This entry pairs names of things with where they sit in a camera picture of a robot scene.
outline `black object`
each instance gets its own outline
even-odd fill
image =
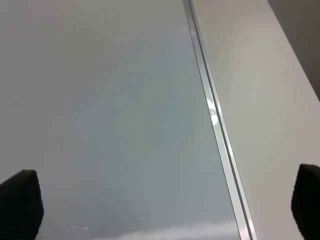
[[[304,239],[320,240],[320,167],[300,165],[291,210]]]
[[[0,240],[34,240],[43,216],[35,170],[22,170],[0,185]]]

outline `white wall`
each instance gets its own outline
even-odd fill
[[[320,103],[267,0],[194,0],[259,240],[302,239],[300,163],[320,165]]]

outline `glass surface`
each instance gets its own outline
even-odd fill
[[[237,240],[182,1],[0,2],[1,168],[37,240]]]

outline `metal frame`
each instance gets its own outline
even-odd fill
[[[183,5],[239,235],[241,240],[257,240],[225,120],[221,111],[205,44],[200,33],[195,7],[192,0],[183,0]]]

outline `gray surface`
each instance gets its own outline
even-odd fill
[[[320,99],[320,1],[268,0]]]
[[[0,3],[0,181],[38,240],[239,239],[182,1]]]

